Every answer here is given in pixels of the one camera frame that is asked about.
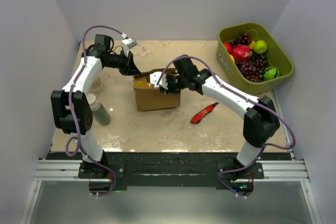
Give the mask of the brown cardboard express box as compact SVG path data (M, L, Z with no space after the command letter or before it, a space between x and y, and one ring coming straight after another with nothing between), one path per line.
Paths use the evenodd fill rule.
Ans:
M137 110L140 112L178 108L181 104L180 94L163 94L154 89L150 83L150 74L163 71L152 69L133 77L133 91Z

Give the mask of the red black utility knife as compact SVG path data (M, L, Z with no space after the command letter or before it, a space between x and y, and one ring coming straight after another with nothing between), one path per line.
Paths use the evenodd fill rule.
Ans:
M207 107L205 107L204 109L202 109L201 111L199 111L198 113L196 113L190 120L190 122L192 124L199 124L201 122L201 120L207 116L209 113L211 113L213 111L213 109L218 105L218 102L215 102L211 105L208 105Z

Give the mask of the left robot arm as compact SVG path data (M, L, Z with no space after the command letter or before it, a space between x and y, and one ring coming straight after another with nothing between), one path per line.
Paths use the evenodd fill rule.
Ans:
M124 76L138 76L140 70L133 60L131 48L136 40L125 37L120 53L113 51L114 41L107 35L96 35L94 44L84 48L80 64L70 81L51 93L51 105L56 128L61 129L77 142L73 157L82 153L85 162L92 163L90 171L97 178L108 174L109 165L103 162L103 150L91 131L93 114L88 102L88 93L103 68L117 69Z

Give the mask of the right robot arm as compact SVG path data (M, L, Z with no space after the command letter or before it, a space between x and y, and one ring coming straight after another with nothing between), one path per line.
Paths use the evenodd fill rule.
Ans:
M267 96L258 98L234 88L209 66L198 70L192 57L178 57L172 64L177 71L175 76L169 75L166 69L150 75L150 83L155 89L164 94L178 94L183 89L195 91L227 106L243 119L245 143L236 156L234 173L239 178L246 178L253 171L251 163L280 127L272 99Z

